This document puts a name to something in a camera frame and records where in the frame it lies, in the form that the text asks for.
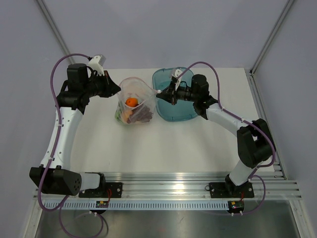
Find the teal plastic tray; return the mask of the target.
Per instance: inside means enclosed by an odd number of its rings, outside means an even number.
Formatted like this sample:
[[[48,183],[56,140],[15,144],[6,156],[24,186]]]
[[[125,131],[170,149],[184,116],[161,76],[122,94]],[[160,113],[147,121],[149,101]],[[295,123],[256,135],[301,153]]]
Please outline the teal plastic tray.
[[[185,67],[162,68],[152,75],[153,88],[160,93],[157,94],[156,109],[165,121],[178,122],[196,118],[198,115],[194,110],[193,103],[190,101],[180,100],[177,96],[178,92],[184,91],[191,86],[192,77],[191,70],[180,78],[180,84],[176,87],[176,79],[185,71]]]

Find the toy mango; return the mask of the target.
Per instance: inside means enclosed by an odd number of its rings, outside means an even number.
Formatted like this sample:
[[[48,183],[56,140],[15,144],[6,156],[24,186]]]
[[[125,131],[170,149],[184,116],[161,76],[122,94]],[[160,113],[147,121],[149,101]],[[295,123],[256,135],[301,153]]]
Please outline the toy mango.
[[[125,101],[125,104],[129,107],[136,107],[138,106],[138,99],[137,98],[128,98],[126,101]]]

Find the clear zip top bag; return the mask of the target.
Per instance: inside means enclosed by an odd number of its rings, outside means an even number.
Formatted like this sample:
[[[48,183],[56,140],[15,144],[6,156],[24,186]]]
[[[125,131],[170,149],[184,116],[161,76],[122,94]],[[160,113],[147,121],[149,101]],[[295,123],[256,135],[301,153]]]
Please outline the clear zip top bag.
[[[137,77],[128,77],[120,83],[115,119],[125,125],[149,123],[156,109],[156,95],[160,90],[150,87]]]

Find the orange toy peach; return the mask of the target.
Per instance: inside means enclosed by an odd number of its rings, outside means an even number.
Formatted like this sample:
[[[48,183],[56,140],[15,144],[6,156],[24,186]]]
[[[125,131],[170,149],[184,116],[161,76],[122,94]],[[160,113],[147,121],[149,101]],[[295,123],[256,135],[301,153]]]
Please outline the orange toy peach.
[[[127,124],[135,123],[135,113],[132,110],[122,112],[121,117]]]

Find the purple toy grape bunch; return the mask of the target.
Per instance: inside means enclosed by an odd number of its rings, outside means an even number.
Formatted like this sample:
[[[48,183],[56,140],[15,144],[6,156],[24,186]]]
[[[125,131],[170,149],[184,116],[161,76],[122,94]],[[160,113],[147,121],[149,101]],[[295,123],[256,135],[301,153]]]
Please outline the purple toy grape bunch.
[[[129,116],[131,123],[146,123],[153,118],[153,112],[147,106],[139,106],[132,110],[132,115]]]

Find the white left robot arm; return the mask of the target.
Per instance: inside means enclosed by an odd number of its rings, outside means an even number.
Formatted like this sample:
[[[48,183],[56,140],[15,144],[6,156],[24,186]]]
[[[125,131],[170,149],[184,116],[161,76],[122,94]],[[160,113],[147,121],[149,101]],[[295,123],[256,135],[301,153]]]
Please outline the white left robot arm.
[[[90,99],[109,98],[120,91],[108,72],[97,62],[76,63],[67,68],[67,80],[56,97],[56,118],[46,155],[38,167],[32,167],[30,179],[38,193],[72,195],[89,189],[95,197],[106,194],[101,173],[77,173],[70,169],[70,157],[76,131]]]

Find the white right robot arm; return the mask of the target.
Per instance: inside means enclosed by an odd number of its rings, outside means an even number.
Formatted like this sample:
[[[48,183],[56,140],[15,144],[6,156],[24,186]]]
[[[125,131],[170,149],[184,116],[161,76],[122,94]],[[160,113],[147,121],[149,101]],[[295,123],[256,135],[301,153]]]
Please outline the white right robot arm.
[[[247,121],[226,110],[220,100],[210,95],[207,78],[201,74],[192,77],[190,86],[182,86],[172,76],[170,84],[157,94],[157,98],[172,105],[179,100],[192,102],[197,115],[217,123],[236,136],[239,162],[224,182],[210,186],[211,197],[252,198],[251,178],[259,168],[266,167],[265,161],[271,159],[274,162],[276,156],[267,122],[264,119]]]

